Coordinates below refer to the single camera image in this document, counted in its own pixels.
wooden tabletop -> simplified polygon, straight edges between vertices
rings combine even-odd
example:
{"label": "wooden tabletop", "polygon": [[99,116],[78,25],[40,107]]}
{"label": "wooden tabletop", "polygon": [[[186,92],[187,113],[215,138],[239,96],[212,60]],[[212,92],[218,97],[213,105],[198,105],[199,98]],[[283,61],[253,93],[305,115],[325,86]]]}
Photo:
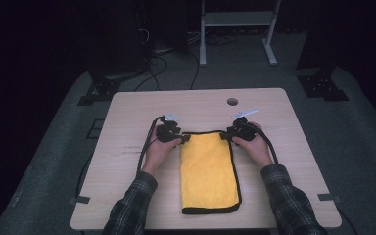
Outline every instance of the wooden tabletop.
{"label": "wooden tabletop", "polygon": [[[237,99],[238,105],[228,105],[229,98]],[[329,191],[286,92],[257,88],[116,94],[80,192],[90,201],[76,204],[71,227],[103,229],[112,206],[135,177],[140,152],[155,118],[173,113],[180,117],[178,127],[182,131],[225,130],[231,126],[234,114],[251,109],[258,112],[247,119],[261,124],[279,163],[288,169],[293,184],[309,197],[318,222],[324,227],[340,226],[333,201],[318,198]],[[227,214],[182,214],[180,148],[176,147],[156,174],[159,187],[148,209],[146,229],[276,227],[259,168],[241,147],[232,146],[243,198],[240,209]]]}

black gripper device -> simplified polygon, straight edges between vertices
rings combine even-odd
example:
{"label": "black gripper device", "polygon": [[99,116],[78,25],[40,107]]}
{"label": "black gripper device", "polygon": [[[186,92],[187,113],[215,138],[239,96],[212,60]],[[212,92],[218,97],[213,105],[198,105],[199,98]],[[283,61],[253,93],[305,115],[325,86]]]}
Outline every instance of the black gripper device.
{"label": "black gripper device", "polygon": [[181,128],[177,127],[178,123],[176,121],[165,120],[165,117],[161,117],[161,122],[163,125],[160,125],[157,128],[157,137],[159,141],[166,143],[178,138],[182,140],[181,144],[189,141],[191,135],[178,135]]}
{"label": "black gripper device", "polygon": [[221,139],[227,139],[232,141],[234,136],[240,137],[247,141],[252,141],[256,137],[256,131],[253,128],[248,127],[247,119],[245,117],[238,117],[233,121],[233,125],[227,127],[226,132],[219,133]]}

yellow towel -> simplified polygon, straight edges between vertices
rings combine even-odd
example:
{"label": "yellow towel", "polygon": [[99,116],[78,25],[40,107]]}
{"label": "yellow towel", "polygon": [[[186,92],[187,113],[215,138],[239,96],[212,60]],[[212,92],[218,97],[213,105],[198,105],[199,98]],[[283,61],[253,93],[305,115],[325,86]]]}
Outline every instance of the yellow towel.
{"label": "yellow towel", "polygon": [[241,204],[240,186],[231,145],[221,131],[184,133],[191,138],[181,147],[182,213],[235,212]]}

forearm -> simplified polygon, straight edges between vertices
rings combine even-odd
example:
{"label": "forearm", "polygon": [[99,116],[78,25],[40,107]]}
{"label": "forearm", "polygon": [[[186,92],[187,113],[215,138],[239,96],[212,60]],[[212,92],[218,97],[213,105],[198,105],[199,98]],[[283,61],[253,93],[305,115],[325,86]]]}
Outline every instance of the forearm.
{"label": "forearm", "polygon": [[307,195],[292,185],[286,168],[271,164],[261,170],[280,234],[326,234],[316,221]]}
{"label": "forearm", "polygon": [[143,234],[146,212],[157,187],[152,175],[140,172],[124,198],[113,206],[102,234]]}

white metal stand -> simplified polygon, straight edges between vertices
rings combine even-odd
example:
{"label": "white metal stand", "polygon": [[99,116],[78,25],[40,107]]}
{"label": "white metal stand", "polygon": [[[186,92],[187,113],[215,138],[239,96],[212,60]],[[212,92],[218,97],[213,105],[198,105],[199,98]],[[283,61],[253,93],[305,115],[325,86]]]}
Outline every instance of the white metal stand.
{"label": "white metal stand", "polygon": [[276,0],[273,11],[264,12],[223,12],[206,13],[206,0],[202,2],[201,10],[201,45],[200,45],[200,65],[207,65],[206,54],[206,27],[208,26],[256,26],[268,25],[267,37],[262,40],[264,50],[272,66],[277,65],[276,57],[271,49],[271,39],[276,26],[277,16],[281,0]]}

